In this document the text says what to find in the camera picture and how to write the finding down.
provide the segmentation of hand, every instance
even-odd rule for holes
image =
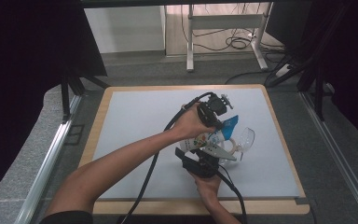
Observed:
[[[204,205],[208,208],[209,206],[212,206],[214,203],[218,202],[217,192],[219,190],[220,182],[222,181],[220,177],[214,175],[211,178],[201,178],[192,173],[190,174],[195,179],[197,191],[199,192]]]
[[[173,125],[172,129],[177,131],[182,139],[195,138],[202,133],[214,133],[215,128],[207,128],[200,120],[197,106],[192,105]]]

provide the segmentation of table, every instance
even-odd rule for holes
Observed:
[[[270,113],[270,118],[272,125],[276,128],[274,132],[277,132],[277,137],[282,143],[282,154],[287,161],[289,166],[289,172],[294,179],[295,185],[298,189],[298,196],[282,196],[282,197],[258,197],[257,194],[253,197],[245,196],[245,206],[248,214],[307,214],[310,210],[310,206],[307,203],[307,199],[302,189],[301,183],[299,181],[298,175],[296,173],[296,167],[293,164],[287,145],[285,144],[279,123],[273,112],[273,108],[269,101],[268,94],[265,88],[261,85],[230,85],[230,86],[160,86],[160,87],[112,87],[108,88],[101,101],[96,119],[94,120],[91,132],[89,135],[86,148],[83,153],[83,157],[79,163],[79,166],[86,164],[93,160],[94,153],[98,147],[100,136],[103,134],[103,123],[110,116],[108,114],[109,105],[111,104],[112,95],[120,95],[121,93],[126,92],[167,92],[167,91],[241,91],[241,90],[256,90],[262,92],[262,96],[265,99],[266,106],[268,107],[267,111]],[[119,199],[111,200],[104,198],[103,200],[97,201],[94,206],[94,214],[127,214],[133,204],[133,199]],[[224,199],[221,199],[221,204],[225,208],[234,214],[241,213],[241,207],[236,198],[228,198],[227,196]],[[148,215],[207,215],[208,211],[205,210],[204,206],[197,197],[189,198],[170,198],[164,200],[152,196],[147,198],[145,201],[142,201],[137,209],[135,214],[148,214]]]

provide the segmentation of forearm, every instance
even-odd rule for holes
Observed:
[[[92,212],[94,201],[139,164],[181,140],[168,130],[119,148],[70,174],[57,191],[47,215],[68,210]]]
[[[228,210],[216,199],[210,200],[205,204],[206,209],[213,217],[216,224],[240,224]]]

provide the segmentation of metal stand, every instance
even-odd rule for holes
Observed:
[[[271,5],[272,3],[268,3],[267,9],[263,14],[218,16],[193,16],[193,5],[188,5],[187,72],[194,71],[193,30],[238,28],[258,28],[255,41],[252,41],[251,45],[261,70],[268,70],[269,68],[260,51],[260,43],[266,29]]]
[[[83,83],[80,80],[80,77],[78,74],[81,74],[82,77],[84,77],[85,79],[89,80],[90,82],[102,87],[103,89],[106,89],[108,87],[110,87],[108,84],[102,82],[100,79],[93,77],[93,76],[89,76],[86,75],[84,73],[80,73],[80,72],[75,72],[74,75],[68,75],[65,74],[62,76],[62,83],[61,83],[61,93],[62,93],[62,111],[63,111],[63,117],[62,117],[62,123],[66,123],[69,118],[71,117],[71,113],[70,113],[70,107],[69,107],[69,88],[68,86],[71,87],[72,92],[76,95],[76,96],[80,96],[84,93],[84,91],[86,90],[84,88]]]

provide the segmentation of gray carpet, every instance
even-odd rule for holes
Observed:
[[[176,61],[143,63],[140,60],[131,64],[107,65],[108,77],[100,79],[112,86],[210,85],[224,84],[237,74],[259,71],[256,60],[252,58],[199,60],[195,62],[194,73],[186,71],[185,62],[180,62],[180,59]],[[229,84],[262,84],[267,75],[247,74],[230,80]],[[358,204],[296,91],[297,80],[298,77],[293,77],[276,88],[268,89],[268,95],[313,212],[305,216],[249,216],[249,223],[358,223]],[[74,134],[66,139],[32,223],[40,220],[54,191],[64,177],[75,170],[86,144],[103,90],[87,80],[84,80],[84,84],[87,91],[79,105],[72,130],[72,133],[82,130],[81,135]],[[18,157],[0,185],[0,224],[13,223],[55,134],[54,130],[58,128],[62,112],[58,90],[56,88],[46,95],[46,109],[42,111],[30,140],[21,151],[22,156]],[[338,142],[345,146],[345,156],[358,175],[358,132],[328,98],[324,99],[324,115]],[[120,217],[95,216],[94,220],[95,223],[116,223],[118,219]],[[209,217],[147,216],[133,219],[133,223],[210,221]]]

